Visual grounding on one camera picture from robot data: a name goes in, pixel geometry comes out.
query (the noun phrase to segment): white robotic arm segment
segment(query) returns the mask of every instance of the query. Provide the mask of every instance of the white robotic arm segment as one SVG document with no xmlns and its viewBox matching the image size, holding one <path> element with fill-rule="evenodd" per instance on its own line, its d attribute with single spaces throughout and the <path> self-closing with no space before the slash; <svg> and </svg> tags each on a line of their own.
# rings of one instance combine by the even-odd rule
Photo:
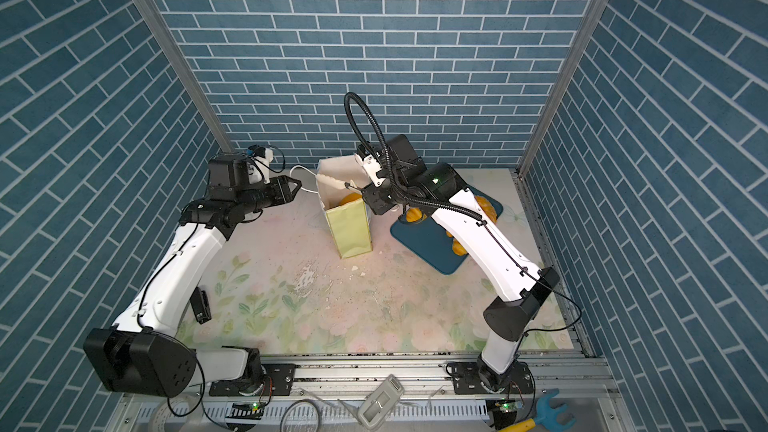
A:
<svg viewBox="0 0 768 432">
<path fill-rule="evenodd" d="M 437 209 L 432 214 L 432 218 L 464 246 L 488 276 L 488 280 L 491 281 L 496 293 L 504 302 L 519 300 L 522 297 L 521 292 L 523 290 L 530 291 L 536 281 L 521 273 L 520 268 L 507 256 L 507 253 L 515 257 L 518 264 L 528 267 L 528 273 L 534 277 L 538 273 L 539 267 L 521 254 L 502 234 L 502 231 L 498 230 L 498 227 L 478 205 L 472 191 L 464 189 L 456 192 L 450 198 L 450 203 L 476 211 L 483 216 L 487 225 L 478 226 L 472 218 L 446 208 Z"/>
<path fill-rule="evenodd" d="M 225 242 L 217 228 L 193 223 L 177 227 L 168 251 L 150 275 L 151 282 L 144 284 L 128 308 L 115 319 L 113 327 L 119 331 L 141 332 L 139 315 L 142 326 L 171 337 L 176 335 L 192 291 Z"/>
</svg>

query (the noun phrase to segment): metal corner post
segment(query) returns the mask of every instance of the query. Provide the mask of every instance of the metal corner post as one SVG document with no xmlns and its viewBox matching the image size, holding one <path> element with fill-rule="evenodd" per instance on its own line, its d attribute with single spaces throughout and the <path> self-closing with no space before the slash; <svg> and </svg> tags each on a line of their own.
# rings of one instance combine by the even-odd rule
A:
<svg viewBox="0 0 768 432">
<path fill-rule="evenodd" d="M 544 135 L 547 133 L 549 125 L 554 119 L 554 114 L 557 113 L 560 102 L 563 100 L 565 91 L 568 85 L 571 83 L 571 79 L 576 72 L 576 67 L 581 56 L 589 45 L 589 40 L 592 37 L 592 33 L 598 26 L 600 17 L 603 15 L 605 6 L 608 4 L 608 0 L 591 0 L 587 12 L 584 13 L 584 18 L 581 21 L 576 37 L 574 38 L 571 49 L 568 51 L 568 55 L 563 61 L 562 69 L 558 75 L 558 79 L 552 86 L 552 91 L 547 97 L 547 101 L 544 103 L 541 116 L 536 122 L 531 139 L 528 141 L 528 147 L 523 152 L 523 157 L 520 160 L 520 166 L 518 167 L 518 177 L 524 178 L 528 174 L 528 170 L 531 169 L 533 160 L 536 157 L 539 147 L 542 145 Z"/>
<path fill-rule="evenodd" d="M 214 134 L 216 142 L 224 152 L 232 152 L 234 147 L 232 141 L 226 134 L 226 130 L 221 125 L 221 121 L 216 116 L 216 111 L 208 102 L 208 98 L 205 95 L 200 83 L 194 76 L 192 69 L 189 67 L 187 60 L 184 58 L 184 54 L 181 52 L 176 39 L 170 33 L 168 25 L 165 23 L 163 16 L 160 14 L 158 5 L 154 0 L 132 0 L 144 22 L 149 27 L 150 32 L 160 45 L 160 49 L 165 54 L 170 66 L 174 68 L 176 75 L 178 75 L 181 85 L 190 95 L 190 98 L 197 107 L 197 111 L 200 116 L 203 117 L 205 123 L 208 125 L 211 133 Z"/>
</svg>

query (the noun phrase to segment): black mounting plate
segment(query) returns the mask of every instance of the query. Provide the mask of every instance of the black mounting plate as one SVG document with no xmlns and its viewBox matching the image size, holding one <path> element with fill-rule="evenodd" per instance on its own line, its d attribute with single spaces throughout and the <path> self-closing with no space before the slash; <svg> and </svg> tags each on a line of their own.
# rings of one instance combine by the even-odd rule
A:
<svg viewBox="0 0 768 432">
<path fill-rule="evenodd" d="M 476 362 L 451 362 L 453 393 L 456 395 L 494 394 L 486 389 L 480 381 L 479 368 Z M 508 369 L 509 379 L 520 388 L 520 394 L 533 393 L 533 379 L 528 366 L 522 362 L 514 361 Z M 512 386 L 512 393 L 517 392 Z"/>
<path fill-rule="evenodd" d="M 290 390 L 293 387 L 293 375 L 296 372 L 296 366 L 294 364 L 262 364 L 266 375 L 264 376 L 265 384 L 272 379 L 272 395 L 274 396 L 286 396 L 290 395 Z M 211 382 L 208 395 L 211 397 L 239 397 L 239 390 L 244 389 L 246 384 L 243 384 L 242 380 L 218 380 L 217 382 Z M 264 390 L 262 398 L 266 400 L 269 397 L 269 392 Z"/>
</svg>

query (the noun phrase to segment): blue cutting board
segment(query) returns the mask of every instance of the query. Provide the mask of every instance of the blue cutting board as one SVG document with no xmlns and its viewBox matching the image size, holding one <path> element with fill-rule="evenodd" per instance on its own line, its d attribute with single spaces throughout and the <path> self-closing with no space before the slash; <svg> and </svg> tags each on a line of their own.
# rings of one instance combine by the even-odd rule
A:
<svg viewBox="0 0 768 432">
<path fill-rule="evenodd" d="M 500 216 L 504 212 L 504 206 L 493 197 L 480 192 L 472 186 L 469 189 L 476 196 L 487 198 L 496 210 L 496 216 Z M 467 257 L 467 255 L 456 255 L 453 253 L 453 238 L 447 236 L 446 230 L 439 226 L 432 218 L 428 218 L 419 224 L 408 225 L 395 220 L 395 223 L 389 228 L 389 232 L 398 242 L 423 258 L 427 264 L 436 268 L 441 274 L 450 275 L 456 272 L 458 266 Z"/>
</svg>

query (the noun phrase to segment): white cable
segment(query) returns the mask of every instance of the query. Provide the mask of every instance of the white cable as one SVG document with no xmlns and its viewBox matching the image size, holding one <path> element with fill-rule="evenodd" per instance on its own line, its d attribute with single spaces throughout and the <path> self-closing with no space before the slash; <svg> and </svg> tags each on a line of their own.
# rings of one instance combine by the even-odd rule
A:
<svg viewBox="0 0 768 432">
<path fill-rule="evenodd" d="M 317 174 L 315 174 L 314 172 L 312 172 L 311 170 L 309 170 L 308 168 L 306 168 L 304 166 L 293 166 L 293 167 L 291 167 L 290 170 L 288 171 L 288 177 L 293 178 L 291 174 L 293 174 L 293 171 L 296 170 L 297 168 L 303 168 L 304 170 L 306 170 L 307 172 L 312 174 L 314 177 L 317 177 Z M 306 191 L 306 192 L 311 192 L 312 194 L 318 194 L 318 195 L 320 194 L 320 192 L 318 192 L 317 190 L 309 190 L 308 188 L 304 188 L 304 186 L 302 186 L 301 189 L 303 191 Z"/>
</svg>

